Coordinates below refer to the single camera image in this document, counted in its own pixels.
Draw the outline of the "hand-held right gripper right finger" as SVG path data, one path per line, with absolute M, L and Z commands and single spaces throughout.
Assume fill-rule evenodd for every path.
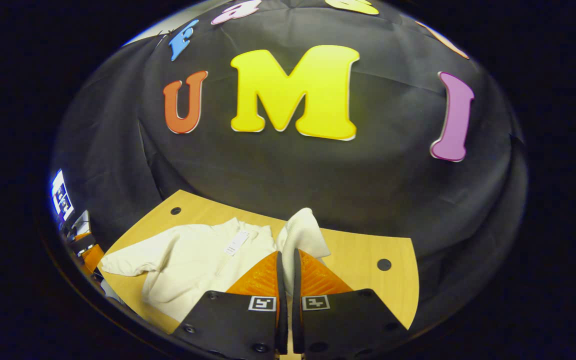
M 407 330 L 370 288 L 352 290 L 306 251 L 294 251 L 292 341 L 304 360 L 366 360 Z

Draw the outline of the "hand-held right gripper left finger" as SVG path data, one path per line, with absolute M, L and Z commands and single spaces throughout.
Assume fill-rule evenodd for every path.
M 286 354 L 282 254 L 266 256 L 224 292 L 205 292 L 173 336 L 224 360 L 277 360 Z

